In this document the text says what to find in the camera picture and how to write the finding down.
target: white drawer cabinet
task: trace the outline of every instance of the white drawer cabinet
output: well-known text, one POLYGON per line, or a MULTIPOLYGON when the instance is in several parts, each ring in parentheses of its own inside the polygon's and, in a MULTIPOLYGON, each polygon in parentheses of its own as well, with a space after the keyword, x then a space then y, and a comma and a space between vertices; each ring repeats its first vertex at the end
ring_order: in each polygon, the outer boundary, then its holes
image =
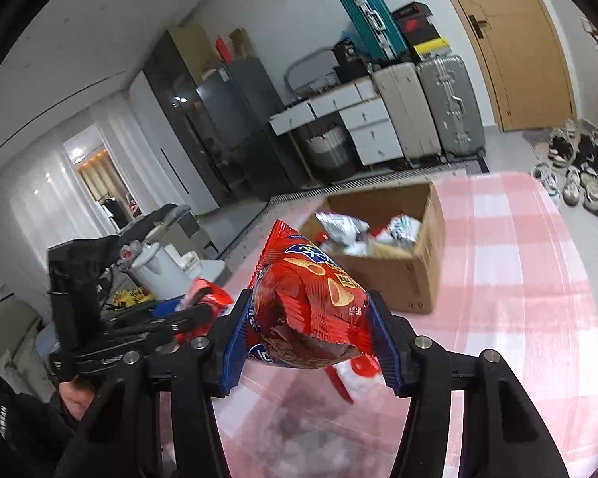
POLYGON ((361 102, 361 95, 354 84, 342 86, 336 90, 331 90, 319 97, 310 99, 310 105, 313 108, 314 116, 326 116, 338 110, 344 110, 354 104, 361 102))
POLYGON ((305 125, 314 120, 315 116, 312 108, 308 102, 301 102, 289 110, 282 111, 270 118, 270 125, 275 130, 277 136, 282 135, 288 131, 292 131, 295 127, 305 125))
POLYGON ((355 85, 363 100, 371 100, 379 96, 374 89, 374 84, 371 79, 364 79, 363 81, 356 82, 355 85))
POLYGON ((350 134, 364 165, 403 157, 399 139, 389 120, 354 129, 350 134))
POLYGON ((389 120, 388 110, 383 104, 383 100, 375 98, 362 104, 352 106, 341 111, 341 118, 349 131, 357 129, 375 122, 389 120))

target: silver suitcase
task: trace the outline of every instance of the silver suitcase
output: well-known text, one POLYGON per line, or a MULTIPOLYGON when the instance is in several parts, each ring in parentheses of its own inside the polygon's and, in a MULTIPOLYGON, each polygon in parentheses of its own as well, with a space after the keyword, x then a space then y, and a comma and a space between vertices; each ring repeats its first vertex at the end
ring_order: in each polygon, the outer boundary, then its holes
POLYGON ((485 156, 485 133, 465 63, 457 55, 420 63, 416 70, 448 157, 485 156))
POLYGON ((440 155, 441 144, 425 94, 412 63, 373 73, 403 154, 409 159, 440 155))

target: red bag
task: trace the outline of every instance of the red bag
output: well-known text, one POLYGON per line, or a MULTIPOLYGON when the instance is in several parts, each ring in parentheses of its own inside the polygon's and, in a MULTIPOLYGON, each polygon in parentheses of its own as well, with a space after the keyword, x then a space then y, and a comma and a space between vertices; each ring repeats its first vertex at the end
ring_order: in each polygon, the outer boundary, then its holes
MULTIPOLYGON (((212 309, 212 312, 213 312, 213 322, 214 322, 215 319, 217 319, 217 317, 221 313, 221 311, 223 311, 224 309, 226 309, 226 307, 228 307, 229 305, 231 305, 231 303, 233 303, 233 298, 226 291, 224 291, 221 287, 219 287, 217 284, 213 284, 212 282, 204 280, 203 278, 199 278, 199 276, 196 277, 195 280, 193 280, 193 283, 189 287, 186 294, 183 296, 182 301, 177 306, 177 311, 183 311, 185 309, 188 309, 189 306, 191 306, 193 297, 201 289, 204 289, 205 287, 210 287, 212 292, 207 295, 204 295, 199 300, 198 304, 210 305, 210 308, 212 309)), ((183 345, 184 343, 191 341, 193 338, 196 338, 197 336, 207 335, 209 333, 211 325, 212 325, 212 322, 209 323, 208 325, 200 325, 199 327, 197 327, 196 329, 193 329, 192 331, 175 335, 175 339, 177 340, 177 343, 179 343, 180 345, 183 345)))
POLYGON ((322 368, 374 354, 365 291, 283 221, 273 226, 249 288, 251 356, 322 368))

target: black jacket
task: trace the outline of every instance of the black jacket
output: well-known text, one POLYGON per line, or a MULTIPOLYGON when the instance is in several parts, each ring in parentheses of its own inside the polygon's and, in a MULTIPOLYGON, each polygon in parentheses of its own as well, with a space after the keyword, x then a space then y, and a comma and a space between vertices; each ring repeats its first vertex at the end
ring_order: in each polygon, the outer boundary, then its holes
POLYGON ((45 404, 0 377, 0 476, 51 477, 76 427, 57 392, 45 404))

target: blue object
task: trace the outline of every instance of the blue object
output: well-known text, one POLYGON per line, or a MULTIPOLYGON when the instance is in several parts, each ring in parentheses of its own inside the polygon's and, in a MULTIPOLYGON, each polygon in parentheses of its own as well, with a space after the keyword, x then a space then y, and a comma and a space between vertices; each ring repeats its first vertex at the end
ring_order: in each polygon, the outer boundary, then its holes
POLYGON ((228 341, 224 353, 224 368, 222 370, 219 389, 225 395, 228 395, 231 389, 239 383, 239 376, 242 374, 244 363, 248 357, 246 326, 248 324, 248 315, 251 310, 254 311, 252 299, 248 301, 241 316, 239 316, 237 325, 234 327, 233 334, 231 335, 230 341, 228 341))
POLYGON ((182 301, 183 295, 158 303, 150 312, 153 318, 168 318, 175 314, 175 308, 182 301))
POLYGON ((372 343, 376 353, 385 384, 394 390, 397 396, 400 396, 405 383, 401 375, 401 359, 399 351, 389 335, 385 322, 381 318, 379 311, 374 305, 372 297, 368 295, 368 309, 370 313, 370 322, 372 323, 372 343))
POLYGON ((409 45, 383 0, 339 0, 373 60, 396 60, 409 45))

